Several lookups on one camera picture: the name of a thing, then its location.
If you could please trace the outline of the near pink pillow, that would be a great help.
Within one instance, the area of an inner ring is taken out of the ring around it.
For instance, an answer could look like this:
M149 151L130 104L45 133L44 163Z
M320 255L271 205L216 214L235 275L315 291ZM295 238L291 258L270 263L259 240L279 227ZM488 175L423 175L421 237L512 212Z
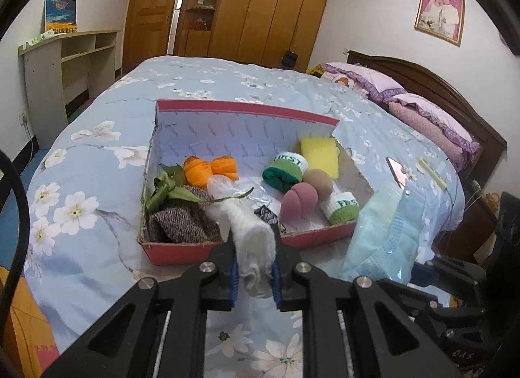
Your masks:
M479 142L461 123L422 96L401 93L385 103L391 114L441 148L457 172L479 152Z

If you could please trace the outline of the yellow white comb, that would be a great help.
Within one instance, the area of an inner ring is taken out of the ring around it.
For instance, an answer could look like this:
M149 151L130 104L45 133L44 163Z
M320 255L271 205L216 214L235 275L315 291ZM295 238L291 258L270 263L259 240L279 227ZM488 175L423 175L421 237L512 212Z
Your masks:
M437 186L441 190L447 189L446 181L443 180L440 174L437 173L422 157L418 158L418 164L424 171L426 171L430 175L432 180L437 184Z

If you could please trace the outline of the tan round plush ball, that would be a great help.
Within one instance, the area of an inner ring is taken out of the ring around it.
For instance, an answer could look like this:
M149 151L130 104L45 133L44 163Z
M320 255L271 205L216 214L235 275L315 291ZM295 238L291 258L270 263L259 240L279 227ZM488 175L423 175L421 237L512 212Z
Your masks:
M332 178L321 169L308 169L302 176L302 181L316 190L319 201L327 199L332 193Z

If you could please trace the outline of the white bone plush toy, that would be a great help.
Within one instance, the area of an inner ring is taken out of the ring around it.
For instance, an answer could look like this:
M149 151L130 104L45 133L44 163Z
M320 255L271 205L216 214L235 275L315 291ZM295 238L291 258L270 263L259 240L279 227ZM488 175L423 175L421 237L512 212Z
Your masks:
M206 191L213 198L207 210L216 214L220 214L230 201L252 211L271 204L265 188L250 178L233 181L225 175L213 175L207 182Z

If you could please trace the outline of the pink round plush ball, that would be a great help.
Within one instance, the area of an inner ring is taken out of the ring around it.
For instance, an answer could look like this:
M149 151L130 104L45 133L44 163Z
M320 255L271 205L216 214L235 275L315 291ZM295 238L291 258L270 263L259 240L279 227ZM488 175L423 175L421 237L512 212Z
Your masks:
M279 218L282 222L306 218L316 209L317 204L318 194L316 189L306 182L297 183L283 196Z

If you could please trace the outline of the orange cloth bundle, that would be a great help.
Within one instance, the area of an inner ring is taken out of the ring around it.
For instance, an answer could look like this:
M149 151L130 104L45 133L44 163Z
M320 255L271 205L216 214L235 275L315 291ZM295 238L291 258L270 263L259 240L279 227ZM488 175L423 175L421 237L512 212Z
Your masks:
M223 175L232 181L239 180L236 160L230 156L215 158L211 162L191 156L185 160L182 169L188 185L201 189L206 188L214 175Z

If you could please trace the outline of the light blue mask pack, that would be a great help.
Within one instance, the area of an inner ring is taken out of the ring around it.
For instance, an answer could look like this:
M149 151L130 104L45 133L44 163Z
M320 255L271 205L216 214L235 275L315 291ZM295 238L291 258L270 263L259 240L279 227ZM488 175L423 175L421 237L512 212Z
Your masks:
M420 246L424 193L408 181L401 189L387 182L359 212L339 278L390 279L406 285Z

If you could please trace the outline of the wall power outlet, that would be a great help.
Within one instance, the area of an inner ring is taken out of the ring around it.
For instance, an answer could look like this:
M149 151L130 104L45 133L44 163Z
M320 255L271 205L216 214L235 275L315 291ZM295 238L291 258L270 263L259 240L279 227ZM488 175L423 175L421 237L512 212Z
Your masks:
M20 121L20 124L26 124L28 122L28 119L27 119L27 116L25 113L19 114L19 121Z

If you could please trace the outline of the pink cardboard box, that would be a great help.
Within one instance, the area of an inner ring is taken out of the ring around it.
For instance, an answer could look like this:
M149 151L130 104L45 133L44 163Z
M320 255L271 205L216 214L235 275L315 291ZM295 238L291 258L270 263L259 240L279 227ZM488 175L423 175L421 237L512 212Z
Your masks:
M204 160L219 155L233 157L240 178L237 191L255 188L249 200L256 202L255 207L266 205L278 215L282 195L264 184L262 171L278 153L298 152L302 138L336 138L339 177L334 180L334 189L352 193L359 206L363 206L374 190L339 142L338 125L338 119L298 109L230 101L158 100L145 163L137 242L151 263L160 266L200 263L217 245L152 242L147 230L145 202L154 191L153 179L163 171L161 164L182 165L190 155ZM312 248L350 238L355 224L353 220L330 225L318 208L309 219L284 225L282 240L296 249Z

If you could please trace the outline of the dark wooden headboard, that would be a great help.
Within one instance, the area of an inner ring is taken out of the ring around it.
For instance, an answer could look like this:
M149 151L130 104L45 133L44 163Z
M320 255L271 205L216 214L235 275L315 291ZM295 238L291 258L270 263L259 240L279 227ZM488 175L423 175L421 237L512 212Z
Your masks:
M480 143L480 152L467 174L489 176L507 151L507 142L445 79L415 63L391 56L369 56L347 51L347 61L359 63L394 78L410 93L435 103L460 122Z

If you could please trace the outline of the white towel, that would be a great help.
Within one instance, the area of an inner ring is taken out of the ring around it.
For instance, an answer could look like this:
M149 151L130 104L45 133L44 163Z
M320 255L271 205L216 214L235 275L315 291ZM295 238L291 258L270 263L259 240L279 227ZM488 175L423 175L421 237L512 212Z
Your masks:
M239 276L249 296L270 298L276 258L275 233L271 226L236 198L211 204L205 212L219 225L222 240L227 241L232 235Z

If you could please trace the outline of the yellow sponge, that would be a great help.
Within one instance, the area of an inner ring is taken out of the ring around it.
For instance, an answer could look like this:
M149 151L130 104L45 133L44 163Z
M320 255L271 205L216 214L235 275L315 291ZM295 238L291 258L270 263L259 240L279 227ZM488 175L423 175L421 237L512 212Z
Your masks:
M338 179L338 147L334 138L303 138L300 147L310 169L320 169L332 179Z

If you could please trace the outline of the green white sock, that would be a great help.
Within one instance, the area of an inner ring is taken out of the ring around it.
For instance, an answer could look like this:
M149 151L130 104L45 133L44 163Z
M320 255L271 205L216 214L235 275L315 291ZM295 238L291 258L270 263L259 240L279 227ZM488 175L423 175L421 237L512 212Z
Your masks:
M331 225L356 220L360 206L351 192L332 193L320 203L320 209Z
M299 153L278 153L262 173L264 182L281 193L286 193L302 180L309 168L307 160Z

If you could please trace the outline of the wooden wardrobe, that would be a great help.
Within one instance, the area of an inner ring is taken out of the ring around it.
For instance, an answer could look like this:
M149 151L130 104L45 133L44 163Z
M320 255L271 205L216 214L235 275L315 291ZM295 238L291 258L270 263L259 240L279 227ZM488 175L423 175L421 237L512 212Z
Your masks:
M327 0L182 0L173 52L283 69L287 50L307 69Z

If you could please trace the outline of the black wave pattern pouch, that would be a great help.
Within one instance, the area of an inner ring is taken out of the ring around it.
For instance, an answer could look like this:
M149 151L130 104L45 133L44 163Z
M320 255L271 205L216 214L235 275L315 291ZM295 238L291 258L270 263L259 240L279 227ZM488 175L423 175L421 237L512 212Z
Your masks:
M266 205L262 205L254 210L254 214L268 225L277 225L280 233L285 234L286 228L280 222L279 217Z

